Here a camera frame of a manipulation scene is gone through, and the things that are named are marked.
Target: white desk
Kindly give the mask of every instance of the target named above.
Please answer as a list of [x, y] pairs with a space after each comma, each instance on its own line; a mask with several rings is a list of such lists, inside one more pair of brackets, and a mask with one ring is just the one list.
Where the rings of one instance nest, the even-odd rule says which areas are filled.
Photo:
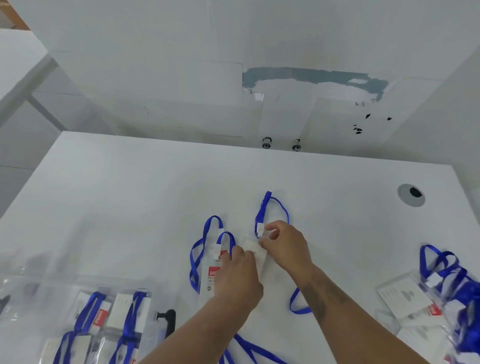
[[[405, 205], [397, 187], [426, 196]], [[189, 252], [219, 215], [252, 234], [267, 190], [310, 244], [313, 259], [370, 314], [374, 287], [418, 266], [418, 247], [453, 250], [480, 276], [480, 229], [449, 166], [64, 132], [0, 220], [0, 248], [54, 250], [81, 274], [155, 277], [177, 297], [178, 324], [197, 307]], [[283, 218], [272, 202], [267, 220]], [[312, 315], [288, 310], [291, 279], [268, 258], [264, 298], [241, 330], [290, 364], [334, 363]], [[237, 363], [250, 359], [232, 344]]]

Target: person's left hand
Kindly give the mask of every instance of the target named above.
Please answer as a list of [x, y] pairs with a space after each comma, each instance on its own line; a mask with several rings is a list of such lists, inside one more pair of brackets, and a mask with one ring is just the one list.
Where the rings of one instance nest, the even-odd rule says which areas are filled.
[[264, 287], [258, 280], [257, 266], [253, 252], [243, 251], [235, 245], [232, 256], [221, 256], [222, 267], [215, 274], [215, 297], [222, 297], [232, 303], [240, 303], [253, 310], [264, 295]]

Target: red label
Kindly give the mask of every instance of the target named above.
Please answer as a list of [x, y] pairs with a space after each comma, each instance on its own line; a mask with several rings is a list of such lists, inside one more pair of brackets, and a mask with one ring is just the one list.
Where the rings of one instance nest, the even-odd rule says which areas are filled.
[[209, 277], [214, 277], [216, 274], [216, 271], [218, 271], [221, 267], [208, 267], [208, 276]]
[[93, 321], [93, 324], [98, 327], [102, 327], [105, 319], [107, 318], [107, 311], [105, 310], [98, 310], [98, 314], [95, 317], [95, 320]]
[[436, 304], [432, 304], [432, 305], [428, 306], [428, 310], [430, 311], [430, 314], [432, 316], [441, 316], [442, 315], [442, 311], [440, 311], [440, 308], [438, 308], [438, 306]]

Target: peeling paint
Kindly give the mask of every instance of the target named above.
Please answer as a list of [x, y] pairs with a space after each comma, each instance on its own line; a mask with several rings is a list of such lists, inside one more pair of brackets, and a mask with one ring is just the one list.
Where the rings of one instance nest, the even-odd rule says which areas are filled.
[[254, 67], [243, 73], [242, 85], [253, 89], [258, 81], [294, 79], [301, 82], [320, 84], [332, 82], [339, 85], [353, 86], [376, 94], [376, 101], [380, 101], [388, 81], [370, 78], [367, 73], [311, 70], [293, 67]]

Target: black hole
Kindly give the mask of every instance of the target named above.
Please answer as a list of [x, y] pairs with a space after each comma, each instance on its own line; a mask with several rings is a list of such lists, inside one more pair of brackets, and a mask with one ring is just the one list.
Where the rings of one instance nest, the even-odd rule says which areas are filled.
[[410, 193], [413, 197], [421, 197], [421, 192], [417, 190], [415, 187], [410, 188]]

